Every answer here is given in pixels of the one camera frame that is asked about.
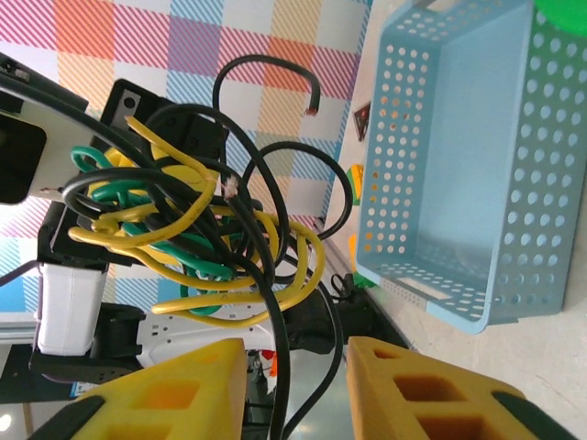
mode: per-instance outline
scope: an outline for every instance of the tangled wires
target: tangled wires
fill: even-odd
[[[270,437],[280,439],[290,381],[289,345],[281,311],[303,301],[319,285],[326,264],[321,239],[336,233],[349,218],[352,190],[344,171],[324,152],[297,142],[279,142],[257,149],[245,131],[220,112],[222,81],[231,69],[244,62],[270,63],[304,76],[312,87],[306,113],[316,114],[320,86],[314,74],[289,61],[263,55],[241,57],[221,70],[214,85],[213,107],[169,105],[152,115],[144,125],[130,117],[129,126],[142,138],[138,146],[66,103],[26,84],[5,77],[0,78],[0,89],[52,108],[89,128],[112,146],[104,154],[90,147],[72,150],[72,160],[82,173],[63,186],[63,201],[91,221],[92,230],[74,227],[69,235],[72,239],[132,257],[161,276],[176,281],[180,285],[179,298],[154,305],[154,313],[175,314],[232,328],[271,320],[279,374]],[[242,176],[226,165],[225,160],[189,156],[156,134],[169,118],[187,115],[212,119],[228,130],[230,136],[236,137],[250,154],[249,166]],[[264,159],[265,155],[283,149],[294,149],[322,160],[343,184],[343,213],[321,234],[289,220],[277,181]],[[267,185],[275,214],[263,212],[261,204],[249,193],[248,182],[255,168]],[[216,191],[218,183],[221,195]],[[297,254],[297,259],[286,256],[289,247]],[[315,252],[313,270],[308,265],[309,247]],[[291,276],[277,277],[275,268],[286,259],[290,263],[294,261],[296,271]],[[276,281],[286,287],[273,292]],[[195,289],[194,295],[190,295],[191,288]],[[267,311],[246,319],[226,320],[214,316],[223,305],[260,302],[266,304]],[[332,302],[328,310],[331,316],[336,315]],[[336,331],[335,334],[341,352],[342,335]],[[327,380],[325,383],[326,386],[323,384],[322,389],[316,390],[313,400],[293,417],[294,423],[288,423],[286,435],[324,393]]]

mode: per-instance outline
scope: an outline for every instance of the blue plastic basket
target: blue plastic basket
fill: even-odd
[[[559,312],[587,162],[586,83],[587,40],[531,1],[443,13],[408,2],[392,15],[359,273],[468,333]]]

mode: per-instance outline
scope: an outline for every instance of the checkered tablecloth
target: checkered tablecloth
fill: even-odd
[[[257,63],[228,75],[221,109],[259,147],[301,140],[337,157],[359,66],[370,0],[0,0],[0,51],[89,100],[99,116],[112,83],[127,78],[178,103],[211,104],[222,65],[249,53],[295,61],[322,84],[320,112],[304,116],[305,80]],[[234,140],[227,160],[243,171],[248,155]],[[333,174],[299,152],[267,158],[291,214],[324,215]],[[271,209],[260,176],[251,192]],[[48,204],[0,207],[0,273],[36,256]],[[177,296],[177,286],[145,269],[111,269],[107,301],[149,308]],[[0,290],[0,312],[37,306],[34,273]]]

